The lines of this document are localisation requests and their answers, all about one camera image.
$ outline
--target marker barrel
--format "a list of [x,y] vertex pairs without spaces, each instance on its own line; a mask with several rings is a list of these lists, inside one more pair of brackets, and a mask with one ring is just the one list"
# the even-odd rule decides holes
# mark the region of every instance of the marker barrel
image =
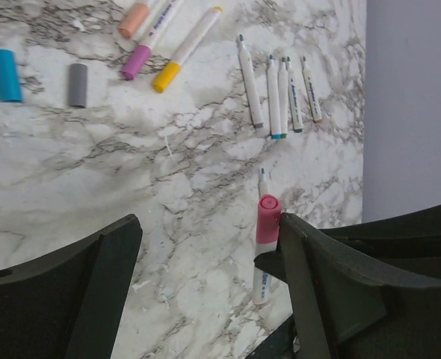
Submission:
[[260,198],[264,197],[267,194],[270,194],[271,191],[269,189],[267,174],[263,172],[263,169],[260,171],[260,181],[259,181],[259,194]]
[[273,139],[282,138],[280,128],[279,79],[275,62],[271,60],[267,70],[268,104],[271,116],[271,134]]
[[303,80],[305,81],[305,87],[307,90],[307,96],[309,97],[313,120],[316,123],[320,123],[322,121],[320,103],[318,102],[318,97],[315,94],[315,88],[312,80],[312,71],[310,70],[308,63],[305,60],[303,61]]
[[210,8],[174,52],[171,61],[182,66],[217,22],[222,12],[223,8],[220,6]]
[[294,127],[294,132],[300,133],[303,131],[302,112],[300,110],[300,96],[297,87],[297,79],[290,61],[287,62],[287,70],[289,72],[289,99],[290,112],[292,114],[292,124]]
[[264,124],[262,107],[260,106],[259,91],[256,85],[256,76],[253,71],[252,58],[245,49],[244,41],[239,41],[239,60],[241,62],[242,75],[244,77],[245,91],[249,101],[250,116],[252,117],[253,128],[259,137],[268,136],[268,127]]
[[289,132],[289,73],[283,61],[279,70],[280,131],[282,138]]

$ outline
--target pink marker cap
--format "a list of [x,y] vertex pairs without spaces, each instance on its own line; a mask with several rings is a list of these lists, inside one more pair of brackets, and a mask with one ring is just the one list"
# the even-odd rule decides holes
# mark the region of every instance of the pink marker cap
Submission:
[[124,78],[128,81],[134,80],[143,68],[144,64],[151,57],[151,49],[145,45],[139,45],[136,50],[132,53],[128,62],[125,63],[123,68],[121,69],[121,73]]
[[257,243],[266,245],[279,238],[279,221],[282,204],[274,196],[263,196],[257,208]]

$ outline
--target gray wall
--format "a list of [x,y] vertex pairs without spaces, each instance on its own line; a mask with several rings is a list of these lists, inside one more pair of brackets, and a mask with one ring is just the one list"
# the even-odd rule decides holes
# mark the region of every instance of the gray wall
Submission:
[[363,221],[441,204],[441,0],[367,5]]

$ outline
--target marker cap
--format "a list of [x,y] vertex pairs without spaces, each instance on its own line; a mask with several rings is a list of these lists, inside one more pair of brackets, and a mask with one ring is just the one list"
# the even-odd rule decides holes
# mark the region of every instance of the marker cap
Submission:
[[130,39],[149,16],[149,7],[146,4],[134,4],[127,16],[119,25],[119,33]]
[[282,204],[274,196],[263,196],[257,207],[257,236],[259,244],[276,242],[279,238],[279,220]]
[[87,103],[87,66],[72,64],[68,80],[68,105],[85,108]]
[[128,81],[134,80],[143,68],[144,64],[151,57],[152,51],[145,45],[139,45],[132,53],[128,62],[121,69],[121,73]]
[[6,49],[0,49],[0,101],[23,101],[14,52]]
[[179,64],[175,62],[170,62],[166,67],[159,73],[152,83],[154,90],[159,93],[163,93],[164,90],[169,86],[169,84],[174,80],[176,75],[181,70]]

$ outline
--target black plastic part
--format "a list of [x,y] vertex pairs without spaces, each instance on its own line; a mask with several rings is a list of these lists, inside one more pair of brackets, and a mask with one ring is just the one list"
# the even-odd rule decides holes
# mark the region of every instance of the black plastic part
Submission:
[[128,215],[0,271],[0,359],[109,359],[141,238]]
[[255,262],[289,285],[297,358],[441,358],[441,206],[332,230],[283,214]]
[[277,330],[264,340],[247,359],[295,359],[293,342],[295,338],[294,317],[290,316]]

